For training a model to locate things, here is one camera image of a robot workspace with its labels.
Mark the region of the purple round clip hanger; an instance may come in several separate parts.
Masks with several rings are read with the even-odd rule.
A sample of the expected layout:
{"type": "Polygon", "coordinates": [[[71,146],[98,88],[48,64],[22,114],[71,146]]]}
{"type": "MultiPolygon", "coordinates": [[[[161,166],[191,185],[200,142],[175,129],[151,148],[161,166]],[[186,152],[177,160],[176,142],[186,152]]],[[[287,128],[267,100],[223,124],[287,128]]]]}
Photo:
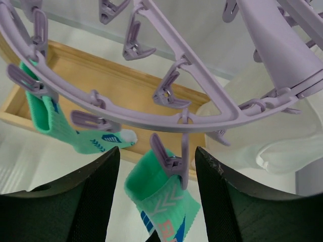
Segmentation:
{"type": "Polygon", "coordinates": [[[22,1],[25,15],[33,21],[34,37],[30,37],[10,1],[1,1],[1,34],[5,41],[37,76],[31,78],[17,66],[7,67],[9,78],[38,98],[59,96],[86,109],[85,114],[73,114],[74,124],[118,132],[121,124],[152,130],[182,134],[181,157],[168,156],[156,134],[150,145],[168,176],[178,175],[182,189],[188,185],[188,135],[206,133],[218,142],[224,142],[224,131],[265,118],[280,111],[293,113],[291,105],[322,89],[322,61],[293,31],[300,26],[318,46],[322,46],[322,15],[309,1],[226,1],[223,20],[232,22],[240,13],[255,45],[254,59],[264,64],[275,89],[261,99],[252,99],[237,105],[212,76],[199,57],[180,36],[153,1],[135,1],[130,15],[123,48],[126,60],[141,59],[154,53],[143,50],[137,41],[140,22],[136,15],[146,17],[173,50],[176,60],[153,94],[156,104],[179,109],[173,116],[136,112],[114,105],[96,90],[86,93],[59,75],[46,63],[45,49],[48,21],[41,10],[41,1],[22,1]],[[188,72],[220,111],[215,116],[197,116],[189,112],[188,100],[178,99],[172,84],[179,70],[188,72]]]}

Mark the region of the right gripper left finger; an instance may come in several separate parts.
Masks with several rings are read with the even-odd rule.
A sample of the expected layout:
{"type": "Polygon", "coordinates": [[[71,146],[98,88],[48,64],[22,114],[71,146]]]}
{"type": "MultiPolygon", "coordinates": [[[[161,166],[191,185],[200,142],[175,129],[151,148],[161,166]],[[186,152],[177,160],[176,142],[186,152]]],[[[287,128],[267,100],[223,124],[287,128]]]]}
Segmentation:
{"type": "Polygon", "coordinates": [[[1,241],[105,241],[119,167],[114,147],[31,191],[1,195],[1,241]]]}

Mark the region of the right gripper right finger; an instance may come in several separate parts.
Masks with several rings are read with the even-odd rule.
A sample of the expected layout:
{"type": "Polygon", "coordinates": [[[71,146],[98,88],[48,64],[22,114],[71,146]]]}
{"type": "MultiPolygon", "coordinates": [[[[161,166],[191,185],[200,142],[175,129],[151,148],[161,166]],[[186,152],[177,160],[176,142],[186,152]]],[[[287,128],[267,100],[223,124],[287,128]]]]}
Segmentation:
{"type": "Polygon", "coordinates": [[[321,193],[268,187],[201,147],[195,166],[208,241],[322,241],[321,193]]]}

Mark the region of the mint green sock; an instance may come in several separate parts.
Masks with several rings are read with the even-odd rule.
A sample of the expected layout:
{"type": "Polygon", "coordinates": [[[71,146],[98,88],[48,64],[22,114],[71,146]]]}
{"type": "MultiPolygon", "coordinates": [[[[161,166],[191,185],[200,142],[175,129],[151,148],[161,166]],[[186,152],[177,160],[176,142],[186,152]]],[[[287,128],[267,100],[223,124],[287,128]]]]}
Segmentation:
{"type": "Polygon", "coordinates": [[[200,204],[181,188],[177,175],[167,177],[152,150],[129,173],[124,190],[149,233],[156,232],[160,241],[184,241],[200,204]]]}
{"type": "Polygon", "coordinates": [[[35,129],[43,135],[71,145],[80,154],[103,153],[115,146],[127,148],[137,143],[137,135],[133,130],[122,129],[117,133],[77,131],[68,123],[60,105],[50,97],[39,99],[28,91],[25,94],[35,129]]]}

